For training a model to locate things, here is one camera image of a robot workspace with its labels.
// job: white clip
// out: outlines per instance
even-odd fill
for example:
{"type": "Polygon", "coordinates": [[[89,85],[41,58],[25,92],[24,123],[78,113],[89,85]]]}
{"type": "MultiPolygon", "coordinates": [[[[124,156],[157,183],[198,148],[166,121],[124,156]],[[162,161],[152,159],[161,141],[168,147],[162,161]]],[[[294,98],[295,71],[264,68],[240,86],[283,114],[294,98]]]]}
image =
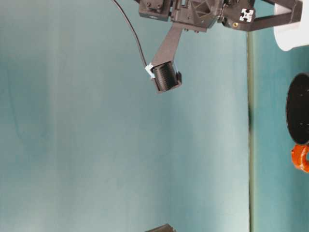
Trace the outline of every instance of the white clip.
{"type": "Polygon", "coordinates": [[[146,67],[145,67],[145,70],[147,71],[147,73],[150,75],[151,78],[155,78],[155,75],[154,73],[151,71],[151,69],[153,69],[153,65],[152,63],[148,64],[146,67]]]}

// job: orange object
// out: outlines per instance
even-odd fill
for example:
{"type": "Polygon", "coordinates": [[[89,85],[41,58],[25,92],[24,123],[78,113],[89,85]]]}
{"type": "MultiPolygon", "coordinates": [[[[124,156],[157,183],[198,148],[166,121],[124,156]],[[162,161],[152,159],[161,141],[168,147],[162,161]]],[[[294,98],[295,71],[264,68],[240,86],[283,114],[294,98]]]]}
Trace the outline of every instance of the orange object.
{"type": "Polygon", "coordinates": [[[292,150],[292,162],[297,169],[309,173],[309,161],[307,154],[309,152],[309,145],[295,145],[292,150]]]}

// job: black plastic part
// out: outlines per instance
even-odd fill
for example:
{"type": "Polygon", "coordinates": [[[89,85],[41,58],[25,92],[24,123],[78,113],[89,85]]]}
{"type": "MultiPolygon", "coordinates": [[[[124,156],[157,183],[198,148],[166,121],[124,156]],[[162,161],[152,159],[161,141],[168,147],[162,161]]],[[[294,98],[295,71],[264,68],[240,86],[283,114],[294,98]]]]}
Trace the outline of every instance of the black plastic part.
{"type": "Polygon", "coordinates": [[[176,73],[171,62],[153,67],[155,84],[159,92],[166,92],[181,84],[181,74],[176,73]]]}
{"type": "Polygon", "coordinates": [[[286,100],[286,122],[292,139],[299,145],[309,144],[309,73],[292,81],[286,100]]]}

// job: black object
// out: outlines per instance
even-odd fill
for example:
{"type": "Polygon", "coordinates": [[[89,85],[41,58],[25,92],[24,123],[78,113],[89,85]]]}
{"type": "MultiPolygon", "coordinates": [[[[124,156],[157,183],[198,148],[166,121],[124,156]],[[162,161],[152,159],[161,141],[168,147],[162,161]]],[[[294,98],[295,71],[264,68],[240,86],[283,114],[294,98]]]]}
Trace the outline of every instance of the black object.
{"type": "Polygon", "coordinates": [[[182,84],[181,73],[176,72],[171,62],[152,68],[155,75],[154,81],[158,92],[166,92],[182,84]]]}
{"type": "Polygon", "coordinates": [[[290,85],[286,122],[295,143],[309,145],[309,73],[300,73],[290,85]]]}
{"type": "Polygon", "coordinates": [[[166,224],[146,232],[176,232],[170,225],[166,224]]]}
{"type": "Polygon", "coordinates": [[[140,0],[141,17],[170,20],[183,29],[205,32],[215,22],[244,31],[280,26],[301,19],[302,5],[299,0],[262,0],[291,10],[279,15],[255,18],[255,0],[140,0]]]}

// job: white container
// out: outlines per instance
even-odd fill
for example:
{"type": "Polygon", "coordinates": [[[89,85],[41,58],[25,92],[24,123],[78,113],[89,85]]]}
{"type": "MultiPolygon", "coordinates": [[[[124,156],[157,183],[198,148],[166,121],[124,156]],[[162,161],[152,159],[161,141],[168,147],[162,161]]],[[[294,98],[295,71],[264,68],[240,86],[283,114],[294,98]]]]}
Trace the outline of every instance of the white container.
{"type": "MultiPolygon", "coordinates": [[[[274,27],[276,42],[283,51],[309,45],[309,0],[302,0],[302,2],[303,11],[300,22],[274,27]]],[[[287,12],[290,10],[275,4],[275,15],[287,12]]]]}

